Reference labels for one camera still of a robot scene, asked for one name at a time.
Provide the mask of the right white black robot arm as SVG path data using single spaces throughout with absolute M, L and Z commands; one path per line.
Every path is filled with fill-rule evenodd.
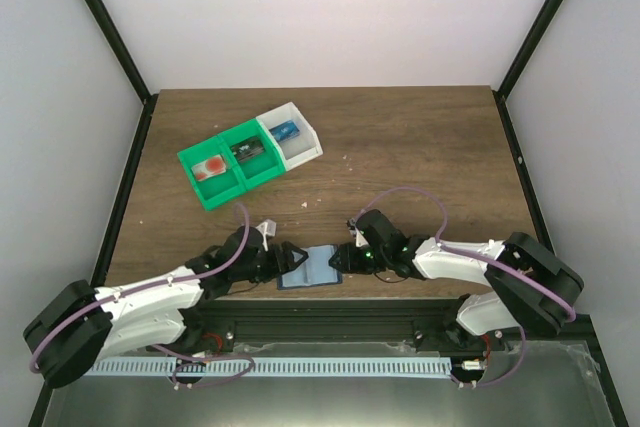
M 505 240 L 445 242 L 440 236 L 407 236 L 379 210 L 349 224 L 354 239 L 329 260 L 349 275 L 391 271 L 401 279 L 453 279 L 487 287 L 465 294 L 436 327 L 437 339 L 458 350 L 497 330 L 522 328 L 541 337 L 557 336 L 577 318 L 582 278 L 537 240 L 514 232 Z

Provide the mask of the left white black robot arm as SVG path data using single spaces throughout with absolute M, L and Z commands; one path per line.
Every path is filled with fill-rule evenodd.
M 240 227 L 172 271 L 119 287 L 68 284 L 25 328 L 29 369 L 61 388 L 95 363 L 159 345 L 179 353 L 200 350 L 205 310 L 238 282 L 268 283 L 308 258 L 285 241 L 273 243 L 254 227 Z

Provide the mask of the blue leather card holder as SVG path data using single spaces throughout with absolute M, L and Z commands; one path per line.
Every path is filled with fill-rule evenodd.
M 292 290 L 341 284 L 342 274 L 329 265 L 329 260 L 336 250 L 336 245 L 306 248 L 308 258 L 294 271 L 277 279 L 278 289 Z

